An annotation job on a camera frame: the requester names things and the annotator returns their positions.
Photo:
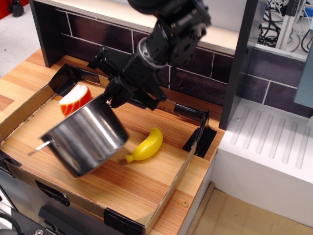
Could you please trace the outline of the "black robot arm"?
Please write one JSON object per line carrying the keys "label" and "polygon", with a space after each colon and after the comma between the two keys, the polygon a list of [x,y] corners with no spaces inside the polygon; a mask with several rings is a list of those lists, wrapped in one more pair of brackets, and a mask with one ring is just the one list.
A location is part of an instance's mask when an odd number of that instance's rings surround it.
{"label": "black robot arm", "polygon": [[175,69],[194,58],[211,17],[201,0],[131,0],[129,4],[157,18],[152,33],[139,41],[132,55],[101,46],[89,67],[109,76],[104,98],[112,108],[134,100],[136,106],[154,110],[167,99],[159,86],[160,70],[167,65]]}

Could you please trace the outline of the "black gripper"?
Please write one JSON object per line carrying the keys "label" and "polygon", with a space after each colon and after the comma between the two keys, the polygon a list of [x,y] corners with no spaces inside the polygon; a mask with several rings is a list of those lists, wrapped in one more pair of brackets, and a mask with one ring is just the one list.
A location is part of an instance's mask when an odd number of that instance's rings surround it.
{"label": "black gripper", "polygon": [[156,70],[147,65],[138,54],[127,54],[107,46],[88,64],[109,77],[103,98],[112,108],[130,102],[140,108],[154,110],[167,99],[155,79]]}

